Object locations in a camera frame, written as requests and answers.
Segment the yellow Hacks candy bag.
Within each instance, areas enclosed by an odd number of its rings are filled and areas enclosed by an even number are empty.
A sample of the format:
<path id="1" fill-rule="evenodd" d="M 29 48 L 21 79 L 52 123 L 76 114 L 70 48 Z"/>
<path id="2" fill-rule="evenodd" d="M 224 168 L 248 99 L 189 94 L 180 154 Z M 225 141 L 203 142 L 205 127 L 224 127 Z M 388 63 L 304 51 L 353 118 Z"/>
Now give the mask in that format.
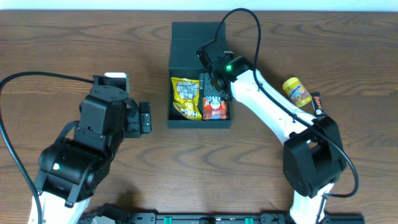
<path id="1" fill-rule="evenodd" d="M 201 121 L 202 115 L 198 109 L 200 81 L 172 77 L 171 82 L 174 91 L 174 108 L 189 120 Z"/>

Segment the red Hello Panda box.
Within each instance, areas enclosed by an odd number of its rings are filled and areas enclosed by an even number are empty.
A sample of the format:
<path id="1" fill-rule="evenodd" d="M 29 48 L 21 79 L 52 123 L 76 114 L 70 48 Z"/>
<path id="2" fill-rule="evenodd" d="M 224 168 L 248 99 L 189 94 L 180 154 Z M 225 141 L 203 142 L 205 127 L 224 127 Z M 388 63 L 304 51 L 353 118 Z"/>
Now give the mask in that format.
<path id="1" fill-rule="evenodd" d="M 203 120 L 228 119 L 228 104 L 220 96 L 206 96 L 203 98 Z"/>

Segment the black gift box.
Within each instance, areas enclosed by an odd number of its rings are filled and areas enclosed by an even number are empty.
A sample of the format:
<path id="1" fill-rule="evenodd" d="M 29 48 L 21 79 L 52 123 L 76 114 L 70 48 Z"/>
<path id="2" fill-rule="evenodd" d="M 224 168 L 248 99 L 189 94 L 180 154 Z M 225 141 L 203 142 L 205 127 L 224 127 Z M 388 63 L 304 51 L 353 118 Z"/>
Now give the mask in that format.
<path id="1" fill-rule="evenodd" d="M 173 22 L 169 57 L 169 77 L 199 80 L 205 68 L 197 50 L 215 37 L 218 22 Z M 174 90 L 169 84 L 169 128 L 228 129 L 232 120 L 231 102 L 227 103 L 228 119 L 193 121 L 185 118 L 173 105 Z"/>

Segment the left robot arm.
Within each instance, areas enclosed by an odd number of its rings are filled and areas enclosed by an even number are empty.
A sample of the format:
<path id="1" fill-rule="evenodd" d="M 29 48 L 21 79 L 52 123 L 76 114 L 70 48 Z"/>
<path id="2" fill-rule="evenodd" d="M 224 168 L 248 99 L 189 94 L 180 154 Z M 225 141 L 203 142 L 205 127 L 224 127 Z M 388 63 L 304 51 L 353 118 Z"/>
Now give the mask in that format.
<path id="1" fill-rule="evenodd" d="M 150 104 L 129 97 L 126 73 L 95 75 L 79 111 L 39 157 L 40 203 L 32 205 L 29 223 L 77 223 L 124 139 L 152 131 Z"/>

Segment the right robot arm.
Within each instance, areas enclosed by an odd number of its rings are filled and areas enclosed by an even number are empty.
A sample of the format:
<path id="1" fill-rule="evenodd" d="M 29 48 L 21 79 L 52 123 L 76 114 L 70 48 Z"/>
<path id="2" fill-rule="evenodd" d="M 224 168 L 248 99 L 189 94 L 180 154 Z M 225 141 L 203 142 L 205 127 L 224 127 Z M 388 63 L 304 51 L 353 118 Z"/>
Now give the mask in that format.
<path id="1" fill-rule="evenodd" d="M 197 55 L 218 93 L 225 92 L 248 107 L 283 145 L 283 173 L 294 189 L 289 215 L 295 223 L 318 223 L 325 218 L 330 190 L 346 169 L 337 124 L 316 118 L 293 105 L 267 83 L 245 57 L 234 57 L 216 40 Z"/>

